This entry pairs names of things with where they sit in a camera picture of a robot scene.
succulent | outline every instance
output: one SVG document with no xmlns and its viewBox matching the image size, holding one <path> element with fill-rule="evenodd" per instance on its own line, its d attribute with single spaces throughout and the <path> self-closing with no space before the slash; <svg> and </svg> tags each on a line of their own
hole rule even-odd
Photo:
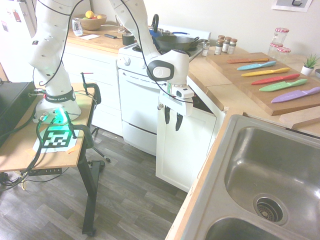
<svg viewBox="0 0 320 240">
<path fill-rule="evenodd" d="M 313 69 L 315 68 L 315 66 L 317 65 L 318 60 L 320 59 L 320 57 L 317 57 L 317 55 L 310 55 L 310 57 L 306 58 L 306 61 L 303 62 L 304 66 L 308 69 Z"/>
</svg>

white stove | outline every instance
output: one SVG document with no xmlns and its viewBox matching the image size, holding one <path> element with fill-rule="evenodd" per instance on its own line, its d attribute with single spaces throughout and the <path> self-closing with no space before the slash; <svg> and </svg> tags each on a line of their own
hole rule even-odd
<svg viewBox="0 0 320 240">
<path fill-rule="evenodd" d="M 189 33 L 177 36 L 210 39 L 211 32 L 181 27 L 159 25 L 171 32 Z M 141 52 L 134 50 L 134 43 L 119 49 L 117 66 L 121 103 L 122 131 L 124 141 L 151 155 L 156 155 L 158 125 L 158 85 L 147 76 L 147 69 Z M 189 52 L 192 61 L 203 50 L 203 43 Z M 165 81 L 158 82 L 166 87 Z"/>
</svg>

lemon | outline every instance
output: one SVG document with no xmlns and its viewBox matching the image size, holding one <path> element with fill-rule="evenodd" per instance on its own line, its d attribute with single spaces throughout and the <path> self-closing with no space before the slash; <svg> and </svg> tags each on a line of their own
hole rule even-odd
<svg viewBox="0 0 320 240">
<path fill-rule="evenodd" d="M 88 19 L 91 19 L 95 16 L 94 12 L 93 11 L 87 11 L 85 13 L 85 16 L 88 18 Z"/>
</svg>

stainless steel sink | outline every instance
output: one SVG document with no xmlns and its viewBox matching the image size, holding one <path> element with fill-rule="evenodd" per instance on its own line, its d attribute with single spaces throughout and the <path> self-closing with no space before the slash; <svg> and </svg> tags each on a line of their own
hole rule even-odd
<svg viewBox="0 0 320 240">
<path fill-rule="evenodd" d="M 242 236 L 320 239 L 319 139 L 245 116 L 230 119 L 182 239 Z"/>
</svg>

knife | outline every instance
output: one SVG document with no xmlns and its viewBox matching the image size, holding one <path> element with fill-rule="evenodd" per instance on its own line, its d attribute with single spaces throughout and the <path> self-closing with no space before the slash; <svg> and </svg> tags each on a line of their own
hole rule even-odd
<svg viewBox="0 0 320 240">
<path fill-rule="evenodd" d="M 292 79 L 296 79 L 300 76 L 299 73 L 295 73 L 295 74 L 290 74 L 287 76 L 275 76 L 275 77 L 269 77 L 269 78 L 264 78 L 258 81 L 254 81 L 253 83 L 251 83 L 251 85 L 258 85 L 258 84 L 269 84 L 269 83 L 274 83 L 274 82 L 279 82 L 281 80 L 292 80 Z"/>
<path fill-rule="evenodd" d="M 299 80 L 294 81 L 294 82 L 282 81 L 282 82 L 278 82 L 278 83 L 271 84 L 271 85 L 268 85 L 268 86 L 264 86 L 264 87 L 260 88 L 259 91 L 261 91 L 261 92 L 273 92 L 273 91 L 277 91 L 277 90 L 280 90 L 280 89 L 286 89 L 286 88 L 290 88 L 290 87 L 300 86 L 300 85 L 305 84 L 307 81 L 308 81 L 307 79 L 299 79 Z"/>
<path fill-rule="evenodd" d="M 259 59 L 239 58 L 239 59 L 228 59 L 226 62 L 229 64 L 240 64 L 240 63 L 268 62 L 268 61 L 269 61 L 269 58 L 259 58 Z"/>
<path fill-rule="evenodd" d="M 290 69 L 291 69 L 290 67 L 284 67 L 276 70 L 253 71 L 253 72 L 244 73 L 241 76 L 252 77 L 252 76 L 260 76 L 260 75 L 266 75 L 266 74 L 282 74 L 282 73 L 288 72 Z"/>
<path fill-rule="evenodd" d="M 276 64 L 276 61 L 268 61 L 268 62 L 262 63 L 262 64 L 254 63 L 254 64 L 238 67 L 237 70 L 250 70 L 250 69 L 265 68 L 265 67 L 273 66 L 275 64 Z"/>
<path fill-rule="evenodd" d="M 275 104 L 275 103 L 283 103 L 286 101 L 290 101 L 293 99 L 298 99 L 307 95 L 312 95 L 312 94 L 316 94 L 320 92 L 320 86 L 316 86 L 310 90 L 307 91 L 301 91 L 301 90 L 295 90 L 295 91 L 291 91 L 291 92 L 287 92 L 285 94 L 282 94 L 280 96 L 277 96 L 276 98 L 274 98 L 271 103 Z"/>
</svg>

